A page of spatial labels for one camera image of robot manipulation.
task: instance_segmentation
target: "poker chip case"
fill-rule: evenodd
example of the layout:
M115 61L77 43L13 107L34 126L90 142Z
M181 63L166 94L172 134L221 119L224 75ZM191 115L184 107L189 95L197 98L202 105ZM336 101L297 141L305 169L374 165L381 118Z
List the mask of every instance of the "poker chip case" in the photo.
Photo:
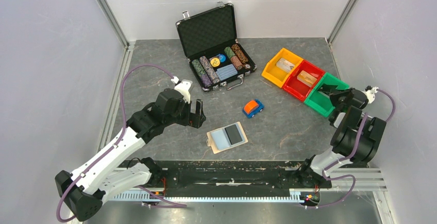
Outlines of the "poker chip case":
M189 16L187 11L182 14L184 19L176 23L176 29L191 71L203 91L209 92L219 87L233 89L242 85L243 78L257 69L237 40L233 4L219 2L218 7L194 16ZM216 65L217 60L212 59L218 55L224 55L226 59L218 66L212 66L209 61Z

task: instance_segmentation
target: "black case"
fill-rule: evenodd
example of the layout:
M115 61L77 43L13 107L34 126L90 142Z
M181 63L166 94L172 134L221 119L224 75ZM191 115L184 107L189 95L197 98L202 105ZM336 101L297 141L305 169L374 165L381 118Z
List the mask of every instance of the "black case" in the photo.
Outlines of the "black case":
M201 88L205 92L217 89L218 87L226 87L230 90L238 85L243 84L244 77L253 73L257 66L246 53L241 44L237 40L237 28L235 23L235 12L233 4L219 3L219 6L214 9L202 12L200 14L189 16L188 12L182 13L184 19L176 23L176 28L182 44L183 52L188 59L191 71L196 76ZM226 61L220 66L214 67L217 70L220 67L232 64L227 55L224 53L225 47L231 47L238 44L241 51L248 58L250 69L243 67L235 76L231 76L219 83L213 84L210 87L205 87L200 77L197 75L191 61L205 56L210 59L218 54L226 56ZM240 83L229 86L229 83L240 80Z

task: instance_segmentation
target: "plastic bin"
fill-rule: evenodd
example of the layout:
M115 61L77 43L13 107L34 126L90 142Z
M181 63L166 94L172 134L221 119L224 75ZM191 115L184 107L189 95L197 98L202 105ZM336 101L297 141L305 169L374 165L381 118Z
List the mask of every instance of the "plastic bin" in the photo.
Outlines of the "plastic bin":
M278 68L276 66L276 63L279 61L279 59L284 58L287 61L294 64L294 68L289 72L285 72L282 69ZM292 53L291 51L282 48L265 66L261 76L263 76L265 79L273 82L278 87L282 87L285 83L285 81L288 79L288 77L293 73L293 71L296 70L296 68L299 66L299 64L304 59L299 57L298 55Z
M297 79L297 76L302 71L311 74L317 79L316 82L311 87L309 87L308 85ZM291 72L291 75L286 80L282 88L287 93L293 95L300 101L304 102L304 100L310 94L311 90L317 85L317 83L323 77L324 73L325 71L323 71L322 69L318 68L314 64L308 62L307 60L304 60L297 67L295 67L294 71Z
M318 91L324 84L335 85L337 86L335 88L337 90L349 89L349 85L330 73L325 73L325 75L308 95L304 103L314 109L316 112L320 113L323 117L327 117L334 110L334 106L331 104L331 101L326 94Z

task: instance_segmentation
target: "orange toy car roof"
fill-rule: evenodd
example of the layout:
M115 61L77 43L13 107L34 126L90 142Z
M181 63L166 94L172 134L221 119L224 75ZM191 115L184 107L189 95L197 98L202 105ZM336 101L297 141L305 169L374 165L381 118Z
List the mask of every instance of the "orange toy car roof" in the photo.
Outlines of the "orange toy car roof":
M247 104L244 106L244 111L245 111L247 114L249 114L251 111L255 110L255 109L258 108L258 107L259 107L258 103L257 103L256 101L254 101L254 100L251 100L251 101L249 101L249 103L247 103Z

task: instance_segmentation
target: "blue toy car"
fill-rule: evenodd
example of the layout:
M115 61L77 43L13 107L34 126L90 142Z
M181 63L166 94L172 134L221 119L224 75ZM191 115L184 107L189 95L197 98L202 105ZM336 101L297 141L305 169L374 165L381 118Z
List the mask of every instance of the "blue toy car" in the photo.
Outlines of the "blue toy car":
M255 114L261 112L262 109L264 109L264 105L259 100L253 99L244 106L243 113L247 118L251 118L255 116Z

